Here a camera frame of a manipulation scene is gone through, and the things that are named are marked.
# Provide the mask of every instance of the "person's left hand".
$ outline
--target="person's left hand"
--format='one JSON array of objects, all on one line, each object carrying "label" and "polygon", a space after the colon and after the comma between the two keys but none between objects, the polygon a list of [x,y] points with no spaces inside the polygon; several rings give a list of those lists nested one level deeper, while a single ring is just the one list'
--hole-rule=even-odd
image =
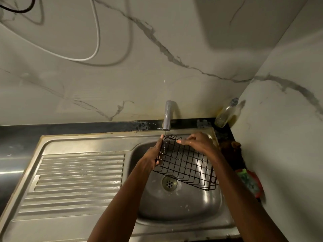
[{"label": "person's left hand", "polygon": [[161,145],[163,143],[163,138],[164,138],[164,135],[162,134],[160,136],[160,139],[156,142],[156,145],[149,148],[142,157],[143,161],[150,162],[152,164],[152,169],[154,169],[155,166],[159,164],[159,161],[157,160],[157,162],[155,162],[155,160],[159,154]]}]

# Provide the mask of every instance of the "wire basket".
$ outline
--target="wire basket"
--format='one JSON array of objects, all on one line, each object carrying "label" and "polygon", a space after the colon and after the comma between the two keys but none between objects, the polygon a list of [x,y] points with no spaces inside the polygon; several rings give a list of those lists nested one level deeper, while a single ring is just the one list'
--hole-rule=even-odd
[{"label": "wire basket", "polygon": [[176,143],[174,135],[164,136],[154,171],[181,182],[209,191],[215,189],[216,174],[207,156],[191,146]]}]

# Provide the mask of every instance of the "black cable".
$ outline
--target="black cable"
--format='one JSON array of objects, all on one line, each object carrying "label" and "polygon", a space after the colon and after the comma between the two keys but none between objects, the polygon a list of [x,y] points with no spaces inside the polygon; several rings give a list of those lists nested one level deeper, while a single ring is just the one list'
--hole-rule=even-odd
[{"label": "black cable", "polygon": [[27,13],[27,12],[29,12],[30,10],[32,10],[32,8],[33,8],[33,7],[34,7],[34,5],[35,5],[35,2],[36,2],[36,0],[31,0],[31,4],[30,4],[30,6],[29,6],[29,7],[27,7],[26,9],[24,9],[24,10],[14,10],[14,9],[11,9],[11,8],[7,8],[7,7],[5,7],[5,6],[1,5],[1,4],[0,4],[0,8],[3,8],[3,9],[5,9],[5,10],[9,11],[9,12],[15,12],[15,13]]}]

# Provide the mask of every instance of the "hand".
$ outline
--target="hand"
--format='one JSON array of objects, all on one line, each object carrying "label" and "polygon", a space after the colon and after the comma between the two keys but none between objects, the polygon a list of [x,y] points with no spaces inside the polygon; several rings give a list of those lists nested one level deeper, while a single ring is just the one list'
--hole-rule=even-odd
[{"label": "hand", "polygon": [[212,139],[202,132],[191,134],[187,139],[179,139],[176,141],[182,145],[189,145],[195,150],[209,156],[212,153],[217,153],[216,146]]},{"label": "hand", "polygon": [[157,162],[155,162],[155,160],[159,154],[161,145],[163,143],[163,138],[164,135],[162,134],[160,136],[160,139],[156,142],[156,145],[149,148],[147,152],[143,155],[143,157],[139,160],[139,162],[144,162],[144,165],[148,163],[149,166],[152,166],[153,170],[155,166],[159,164],[159,161],[157,160]]}]

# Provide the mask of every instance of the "wall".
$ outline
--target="wall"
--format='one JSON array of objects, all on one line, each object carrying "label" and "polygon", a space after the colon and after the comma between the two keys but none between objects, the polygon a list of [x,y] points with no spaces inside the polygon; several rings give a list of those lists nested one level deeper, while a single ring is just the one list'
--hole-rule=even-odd
[{"label": "wall", "polygon": [[309,0],[240,99],[232,132],[289,241],[323,241],[323,0]]},{"label": "wall", "polygon": [[[7,0],[27,7],[28,0]],[[0,27],[0,125],[211,117],[240,96],[306,0],[95,0],[101,48],[54,57]],[[95,49],[89,0],[2,23],[64,56]]]}]

